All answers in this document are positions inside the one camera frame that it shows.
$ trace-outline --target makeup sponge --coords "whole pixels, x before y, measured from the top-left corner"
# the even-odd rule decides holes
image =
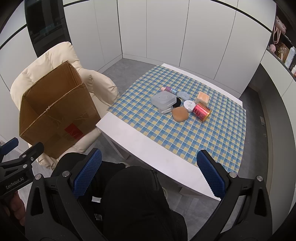
[[[182,122],[188,119],[189,115],[185,107],[180,106],[172,110],[173,118],[176,122]]]

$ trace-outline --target plastic lid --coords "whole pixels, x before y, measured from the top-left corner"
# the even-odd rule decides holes
[[[167,91],[162,91],[151,97],[151,102],[157,108],[164,110],[177,102],[177,97]]]
[[[193,112],[194,107],[196,106],[196,103],[192,100],[185,100],[184,107],[188,112]]]
[[[180,91],[177,95],[178,97],[180,97],[183,100],[189,100],[190,99],[190,95],[184,91]]]

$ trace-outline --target human hand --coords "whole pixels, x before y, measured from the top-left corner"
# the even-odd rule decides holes
[[[9,203],[9,207],[13,211],[16,219],[18,219],[20,221],[20,224],[22,226],[24,226],[25,225],[26,209],[25,209],[24,202],[22,201],[22,199],[20,199],[17,191],[13,194],[13,197]],[[7,213],[7,215],[10,216],[9,209],[6,206],[4,206],[4,209]]]

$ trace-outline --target metal screw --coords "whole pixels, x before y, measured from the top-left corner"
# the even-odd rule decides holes
[[[64,171],[63,173],[62,173],[62,176],[63,177],[67,177],[67,176],[69,176],[70,175],[70,172],[69,171]]]
[[[35,176],[35,179],[36,179],[36,180],[39,180],[41,177],[42,177],[41,174],[37,174],[37,175]]]
[[[262,182],[262,181],[263,181],[263,177],[262,177],[262,176],[257,176],[257,180],[258,180],[259,182]]]
[[[232,178],[236,178],[237,177],[237,174],[235,172],[230,172],[229,173],[229,176],[232,177]]]

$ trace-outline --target light blue lid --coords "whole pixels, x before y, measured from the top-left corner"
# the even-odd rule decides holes
[[[177,96],[182,100],[190,100],[190,95],[184,91],[180,91]]]

